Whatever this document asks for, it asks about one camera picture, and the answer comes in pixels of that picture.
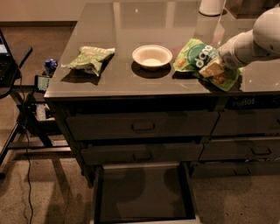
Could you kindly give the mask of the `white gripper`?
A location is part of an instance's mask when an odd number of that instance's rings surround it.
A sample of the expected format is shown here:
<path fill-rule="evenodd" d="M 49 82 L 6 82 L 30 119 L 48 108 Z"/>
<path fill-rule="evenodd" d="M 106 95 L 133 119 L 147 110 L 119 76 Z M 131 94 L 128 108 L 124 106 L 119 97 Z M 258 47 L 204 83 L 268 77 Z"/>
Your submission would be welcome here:
<path fill-rule="evenodd" d="M 219 48 L 219 52 L 221 59 L 212 59 L 199 70 L 203 77 L 222 74 L 224 72 L 222 62 L 229 69 L 237 69 L 263 58 L 263 50 L 255 43 L 252 30 L 232 37 Z"/>

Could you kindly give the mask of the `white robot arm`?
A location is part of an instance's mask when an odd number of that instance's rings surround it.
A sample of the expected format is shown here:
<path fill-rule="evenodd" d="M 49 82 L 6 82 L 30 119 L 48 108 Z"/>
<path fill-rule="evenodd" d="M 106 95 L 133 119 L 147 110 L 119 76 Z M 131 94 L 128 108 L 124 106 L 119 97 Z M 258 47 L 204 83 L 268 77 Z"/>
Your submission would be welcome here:
<path fill-rule="evenodd" d="M 280 8 L 265 11 L 256 21 L 253 29 L 232 37 L 212 59 L 199 70 L 203 77 L 222 74 L 226 68 L 237 69 L 255 61 L 280 58 Z"/>

